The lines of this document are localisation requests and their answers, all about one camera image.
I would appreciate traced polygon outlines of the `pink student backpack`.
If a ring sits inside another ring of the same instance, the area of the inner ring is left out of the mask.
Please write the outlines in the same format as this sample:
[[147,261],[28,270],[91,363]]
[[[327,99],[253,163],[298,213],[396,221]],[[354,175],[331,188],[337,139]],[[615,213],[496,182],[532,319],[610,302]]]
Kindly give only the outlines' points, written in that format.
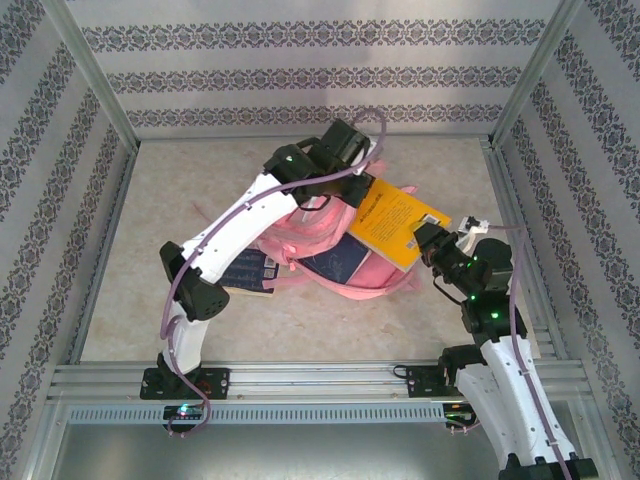
[[317,211],[301,208],[277,220],[255,241],[259,250],[294,274],[265,281],[266,288],[305,284],[311,281],[351,300],[369,300],[396,291],[418,291],[422,282],[414,269],[403,272],[371,251],[346,285],[312,272],[298,260],[329,250],[347,233],[356,209],[333,197]]

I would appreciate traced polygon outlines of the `dark blue book yellow label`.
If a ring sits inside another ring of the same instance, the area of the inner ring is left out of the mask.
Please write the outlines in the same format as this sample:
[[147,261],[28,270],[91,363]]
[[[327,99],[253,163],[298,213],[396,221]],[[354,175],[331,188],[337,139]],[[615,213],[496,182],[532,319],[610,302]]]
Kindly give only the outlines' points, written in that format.
[[370,255],[371,250],[367,246],[345,233],[329,250],[301,258],[298,262],[325,279],[346,285]]

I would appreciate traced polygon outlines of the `dark blue book with barcode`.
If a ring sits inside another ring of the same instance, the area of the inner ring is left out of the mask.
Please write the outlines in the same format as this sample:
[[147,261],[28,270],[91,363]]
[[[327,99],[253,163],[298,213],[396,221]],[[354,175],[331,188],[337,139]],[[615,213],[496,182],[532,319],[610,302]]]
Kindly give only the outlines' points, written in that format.
[[266,288],[263,283],[276,280],[278,274],[277,262],[259,249],[247,248],[227,267],[220,284],[231,293],[269,297],[274,288]]

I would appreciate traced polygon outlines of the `green LED controller board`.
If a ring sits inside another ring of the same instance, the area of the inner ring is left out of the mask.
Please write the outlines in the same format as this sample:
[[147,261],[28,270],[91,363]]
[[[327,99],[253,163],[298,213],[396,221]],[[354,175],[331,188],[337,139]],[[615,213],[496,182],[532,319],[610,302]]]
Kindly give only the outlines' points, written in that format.
[[476,414],[468,404],[463,403],[446,403],[443,405],[444,415],[448,423],[470,427],[476,420]]
[[199,405],[182,404],[177,406],[166,406],[163,411],[163,419],[169,421],[185,420],[196,421],[203,417],[203,407]]

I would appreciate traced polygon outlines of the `grey metal shelf panel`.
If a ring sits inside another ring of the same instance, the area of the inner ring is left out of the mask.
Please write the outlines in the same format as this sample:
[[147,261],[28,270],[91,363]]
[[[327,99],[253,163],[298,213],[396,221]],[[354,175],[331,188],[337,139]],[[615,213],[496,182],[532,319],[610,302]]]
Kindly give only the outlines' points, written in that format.
[[497,480],[481,429],[439,424],[68,427],[52,480]]

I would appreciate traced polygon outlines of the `aluminium floor side rail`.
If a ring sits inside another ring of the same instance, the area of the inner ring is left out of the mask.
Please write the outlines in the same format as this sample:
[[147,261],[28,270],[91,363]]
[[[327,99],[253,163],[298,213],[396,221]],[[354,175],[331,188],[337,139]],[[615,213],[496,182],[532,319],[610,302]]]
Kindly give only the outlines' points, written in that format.
[[520,270],[516,275],[518,306],[522,309],[528,327],[533,331],[539,356],[545,360],[569,360],[570,355],[563,343],[555,311],[531,246],[525,217],[504,159],[490,145],[490,141],[480,141],[480,145],[503,224],[516,227],[515,230],[507,231],[507,237],[515,246],[518,246],[521,239],[525,241],[523,252],[516,258],[520,262]]
[[79,316],[73,324],[65,355],[63,356],[64,364],[76,365],[81,361],[91,319],[97,304],[100,288],[103,283],[109,255],[116,237],[118,223],[125,204],[126,195],[138,153],[139,148],[136,148],[128,155],[116,184],[116,190],[114,191],[102,236],[98,244],[92,275],[89,280],[86,294],[80,305]]

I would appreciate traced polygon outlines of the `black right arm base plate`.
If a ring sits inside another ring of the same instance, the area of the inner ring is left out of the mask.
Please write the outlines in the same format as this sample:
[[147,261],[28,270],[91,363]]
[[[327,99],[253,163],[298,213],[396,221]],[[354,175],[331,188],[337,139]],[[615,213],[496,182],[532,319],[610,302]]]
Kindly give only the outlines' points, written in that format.
[[461,397],[444,367],[413,365],[405,368],[405,380],[410,398]]

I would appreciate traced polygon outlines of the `thin aluminium floor rail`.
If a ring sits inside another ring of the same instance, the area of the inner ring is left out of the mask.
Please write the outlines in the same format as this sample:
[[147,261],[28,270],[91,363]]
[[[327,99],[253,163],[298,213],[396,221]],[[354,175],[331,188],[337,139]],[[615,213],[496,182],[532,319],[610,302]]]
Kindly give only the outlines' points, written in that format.
[[[274,140],[301,140],[308,137],[321,137],[317,133],[296,133],[292,135],[231,135],[231,136],[188,136],[188,137],[148,137],[141,138],[142,143],[184,143],[184,142],[239,142],[239,141],[274,141]],[[490,141],[492,139],[489,134],[471,134],[471,133],[387,133],[385,139],[390,138],[427,138],[427,139],[447,139],[447,140],[466,140],[475,139],[480,141]]]

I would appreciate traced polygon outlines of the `aluminium frame post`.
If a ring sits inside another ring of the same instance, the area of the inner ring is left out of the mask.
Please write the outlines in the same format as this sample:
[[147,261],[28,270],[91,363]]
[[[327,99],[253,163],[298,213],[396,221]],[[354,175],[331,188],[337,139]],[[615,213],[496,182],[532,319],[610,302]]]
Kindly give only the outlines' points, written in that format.
[[559,1],[492,133],[489,135],[490,145],[493,148],[504,142],[582,3],[583,0]]
[[129,151],[137,152],[140,139],[119,102],[81,28],[65,0],[39,0],[74,58],[84,79],[95,93],[110,122]]

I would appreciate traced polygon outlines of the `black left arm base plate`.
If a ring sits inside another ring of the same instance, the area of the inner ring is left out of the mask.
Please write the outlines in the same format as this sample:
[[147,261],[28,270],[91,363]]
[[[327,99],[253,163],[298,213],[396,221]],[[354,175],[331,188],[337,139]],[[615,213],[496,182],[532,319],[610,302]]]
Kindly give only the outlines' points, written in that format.
[[[230,384],[230,370],[201,367],[186,375],[187,380],[209,400],[226,400]],[[160,368],[144,371],[140,398],[142,400],[201,400],[200,394],[190,388],[175,373]]]

